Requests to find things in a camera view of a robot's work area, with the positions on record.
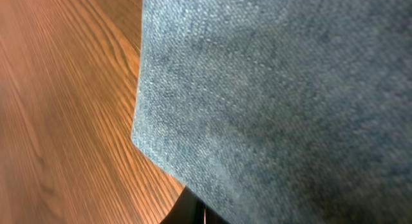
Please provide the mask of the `light blue denim jeans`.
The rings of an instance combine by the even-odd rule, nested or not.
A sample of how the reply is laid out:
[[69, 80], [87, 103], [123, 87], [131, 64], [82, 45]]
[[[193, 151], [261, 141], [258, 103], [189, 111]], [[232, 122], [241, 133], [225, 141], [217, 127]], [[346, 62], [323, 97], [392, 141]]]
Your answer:
[[131, 139], [230, 223], [410, 223], [411, 0], [144, 0]]

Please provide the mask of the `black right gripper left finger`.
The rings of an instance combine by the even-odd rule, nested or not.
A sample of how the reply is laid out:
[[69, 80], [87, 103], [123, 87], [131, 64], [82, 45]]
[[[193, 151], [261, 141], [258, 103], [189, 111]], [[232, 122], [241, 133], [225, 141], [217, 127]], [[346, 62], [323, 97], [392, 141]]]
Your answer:
[[160, 224], [204, 224], [205, 205], [187, 187]]

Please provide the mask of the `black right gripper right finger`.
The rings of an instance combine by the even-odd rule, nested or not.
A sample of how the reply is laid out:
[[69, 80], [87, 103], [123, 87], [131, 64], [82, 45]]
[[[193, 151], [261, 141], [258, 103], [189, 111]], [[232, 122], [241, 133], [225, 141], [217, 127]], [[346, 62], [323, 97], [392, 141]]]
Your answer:
[[212, 209], [205, 207], [205, 224], [229, 224]]

